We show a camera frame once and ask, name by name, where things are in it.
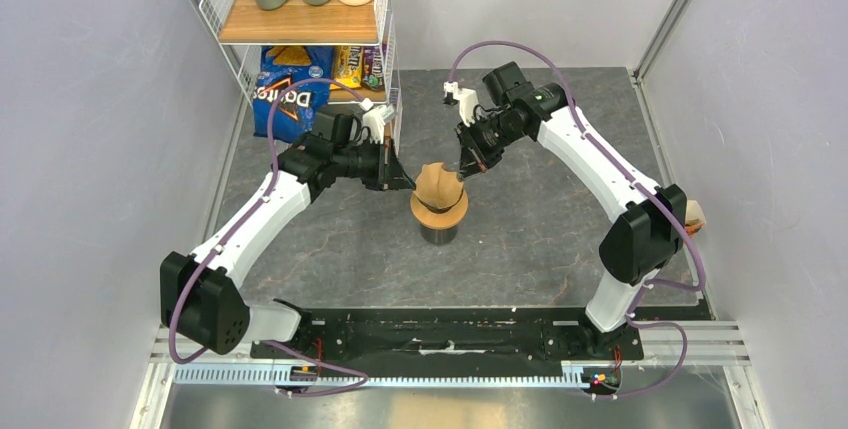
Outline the glass coffee carafe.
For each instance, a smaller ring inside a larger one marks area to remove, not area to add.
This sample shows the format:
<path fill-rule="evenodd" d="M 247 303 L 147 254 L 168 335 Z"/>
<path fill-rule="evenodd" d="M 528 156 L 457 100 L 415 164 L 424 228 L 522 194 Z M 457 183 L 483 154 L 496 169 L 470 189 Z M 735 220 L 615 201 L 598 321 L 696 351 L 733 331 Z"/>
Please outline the glass coffee carafe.
<path fill-rule="evenodd" d="M 433 229 L 421 225 L 420 235 L 427 243 L 442 246 L 449 244 L 457 237 L 458 229 L 458 226 L 452 226 L 445 229 Z"/>

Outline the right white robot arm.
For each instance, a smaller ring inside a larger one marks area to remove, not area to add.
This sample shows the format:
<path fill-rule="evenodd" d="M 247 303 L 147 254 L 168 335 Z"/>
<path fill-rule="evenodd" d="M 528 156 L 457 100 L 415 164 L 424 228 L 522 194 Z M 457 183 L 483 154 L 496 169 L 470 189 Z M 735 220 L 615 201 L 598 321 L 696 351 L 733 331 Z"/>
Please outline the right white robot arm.
<path fill-rule="evenodd" d="M 493 107 L 456 82 L 444 85 L 445 101 L 458 107 L 455 132 L 462 178 L 485 173 L 512 143 L 530 138 L 562 161 L 590 190 L 612 225 L 599 246 L 605 272 L 577 322 L 577 348 L 604 357 L 623 335 L 637 294 L 683 246 L 687 196 L 660 186 L 629 164 L 570 106 L 565 88 L 535 86 L 510 62 L 483 78 Z"/>

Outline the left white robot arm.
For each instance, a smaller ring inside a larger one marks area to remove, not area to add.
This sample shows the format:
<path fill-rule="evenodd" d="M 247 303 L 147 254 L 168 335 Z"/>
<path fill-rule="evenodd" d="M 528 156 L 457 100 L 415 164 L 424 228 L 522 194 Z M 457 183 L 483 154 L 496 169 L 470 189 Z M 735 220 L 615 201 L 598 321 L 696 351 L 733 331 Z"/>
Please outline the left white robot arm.
<path fill-rule="evenodd" d="M 303 309 L 285 301 L 248 303 L 240 288 L 282 229 L 337 180 L 356 179 L 372 191 L 414 189 L 391 134 L 395 114 L 391 104 L 363 114 L 321 110 L 311 131 L 272 154 L 270 172 L 221 229 L 188 254 L 165 257 L 161 316 L 175 362 L 196 358 L 179 354 L 179 336 L 219 355 L 267 340 L 294 358 L 311 350 L 314 332 L 301 323 Z"/>

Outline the brown paper coffee filter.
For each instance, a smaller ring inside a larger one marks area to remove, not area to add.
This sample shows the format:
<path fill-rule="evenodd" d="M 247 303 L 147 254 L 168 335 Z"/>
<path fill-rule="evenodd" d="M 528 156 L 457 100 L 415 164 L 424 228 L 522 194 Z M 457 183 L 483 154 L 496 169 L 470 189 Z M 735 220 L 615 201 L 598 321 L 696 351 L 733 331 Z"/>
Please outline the brown paper coffee filter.
<path fill-rule="evenodd" d="M 443 162 L 424 164 L 415 184 L 413 194 L 432 212 L 447 212 L 464 194 L 464 183 L 458 173 L 448 171 Z"/>

